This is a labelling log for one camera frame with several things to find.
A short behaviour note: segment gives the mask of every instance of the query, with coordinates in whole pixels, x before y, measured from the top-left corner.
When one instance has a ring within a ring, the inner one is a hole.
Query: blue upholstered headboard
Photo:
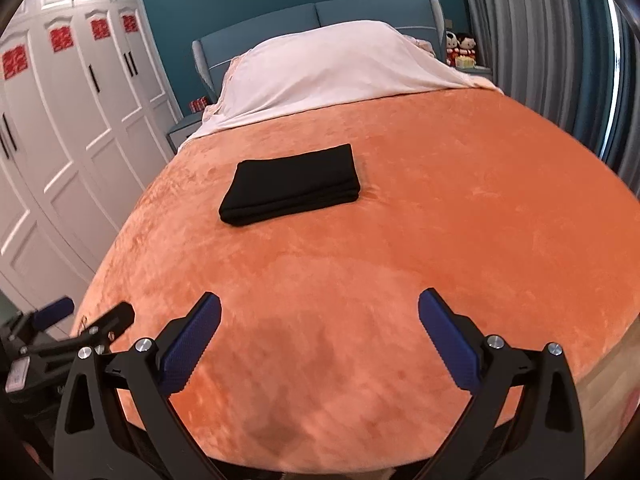
[[[386,22],[403,34],[430,41],[438,58],[444,60],[444,15],[439,0],[332,0],[270,12],[194,41],[196,69],[215,102],[235,56],[276,36],[355,20]]]

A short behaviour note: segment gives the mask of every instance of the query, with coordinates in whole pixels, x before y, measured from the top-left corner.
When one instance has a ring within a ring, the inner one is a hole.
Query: blue gripper pad
[[[427,289],[418,299],[418,315],[456,386],[475,393],[481,384],[478,355],[456,326],[455,314]]]
[[[215,294],[205,294],[191,309],[185,325],[159,363],[158,390],[164,396],[180,392],[187,385],[221,318],[222,306]]]
[[[49,303],[45,308],[37,310],[31,318],[31,326],[36,332],[44,332],[74,312],[74,301],[71,298],[60,298]]]

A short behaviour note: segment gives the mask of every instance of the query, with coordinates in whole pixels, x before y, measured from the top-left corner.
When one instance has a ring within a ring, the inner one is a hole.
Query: cabinet handle
[[[18,145],[15,143],[14,136],[11,134],[11,128],[9,128],[9,123],[6,120],[6,114],[2,114],[2,122],[4,122],[4,127],[6,128],[6,132],[9,134],[9,140],[11,140],[11,144],[14,147],[14,152],[18,151]]]
[[[92,67],[91,65],[89,65],[89,73],[91,74],[91,79],[94,80],[95,91],[98,92],[98,94],[99,94],[100,93],[100,87],[98,86],[98,81],[95,78],[94,67]]]
[[[136,66],[136,62],[133,61],[133,54],[131,53],[130,50],[129,50],[129,57],[131,59],[131,65],[133,66],[133,72],[135,72],[136,75],[138,75],[138,67]]]
[[[4,140],[2,140],[2,133],[0,133],[0,144],[2,144],[2,150],[4,151],[4,156],[6,156],[6,160],[11,160],[9,156],[9,150],[6,148]]]
[[[129,64],[129,59],[127,59],[127,54],[122,54],[124,56],[124,61],[127,63],[127,68],[129,69],[129,75],[133,77],[133,70],[131,69],[131,65]]]

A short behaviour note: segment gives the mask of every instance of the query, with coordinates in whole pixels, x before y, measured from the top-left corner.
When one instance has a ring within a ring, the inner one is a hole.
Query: nightstand
[[[202,124],[202,115],[204,112],[187,115],[183,120],[171,128],[166,134],[171,149],[174,153],[178,153],[180,145],[193,135]]]
[[[456,70],[460,70],[460,72],[464,72],[469,75],[480,75],[482,77],[487,78],[492,83],[494,82],[494,71],[485,66],[476,65],[473,68],[460,68],[456,67]]]

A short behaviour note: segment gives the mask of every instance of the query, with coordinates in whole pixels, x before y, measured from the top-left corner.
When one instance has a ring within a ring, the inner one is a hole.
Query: stuffed toy
[[[456,65],[456,58],[460,55],[458,48],[458,38],[450,30],[447,31],[447,64],[449,66]]]
[[[476,40],[470,34],[458,34],[459,56],[467,56],[476,63]]]

